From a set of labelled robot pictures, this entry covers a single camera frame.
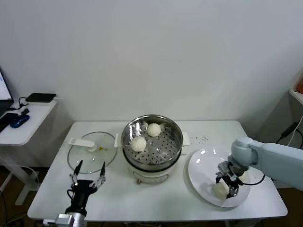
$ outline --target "blue mouse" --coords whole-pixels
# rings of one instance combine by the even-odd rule
[[[22,124],[27,122],[28,119],[29,119],[29,115],[27,114],[19,115],[15,119],[11,120],[10,126],[14,129],[19,128]]]

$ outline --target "stainless steel pot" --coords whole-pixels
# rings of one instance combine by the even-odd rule
[[[147,134],[147,126],[157,123],[161,133],[157,137]],[[141,136],[146,140],[145,150],[135,152],[131,141]],[[182,131],[171,119],[160,115],[145,115],[129,122],[122,132],[123,153],[126,160],[135,168],[145,172],[163,171],[176,163],[181,155]]]

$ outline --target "white plate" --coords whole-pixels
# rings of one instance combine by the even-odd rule
[[[213,185],[216,184],[216,173],[218,172],[218,164],[225,161],[218,152],[207,152],[200,149],[195,152],[188,163],[189,179],[196,191],[210,203],[220,207],[236,207],[242,204],[249,192],[250,186],[239,186],[239,193],[235,197],[221,200],[213,193]],[[250,183],[250,177],[246,173],[245,182]]]

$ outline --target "white robotic arm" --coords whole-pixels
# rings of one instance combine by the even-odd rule
[[[249,166],[266,176],[303,191],[303,150],[275,143],[261,143],[251,138],[233,142],[227,162],[220,163],[217,181],[221,178],[230,188],[230,197],[238,193],[238,176]]]

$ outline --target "white wall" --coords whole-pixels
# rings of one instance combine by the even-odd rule
[[[301,0],[0,1],[0,65],[75,121],[236,119],[255,135],[302,68],[302,21]]]

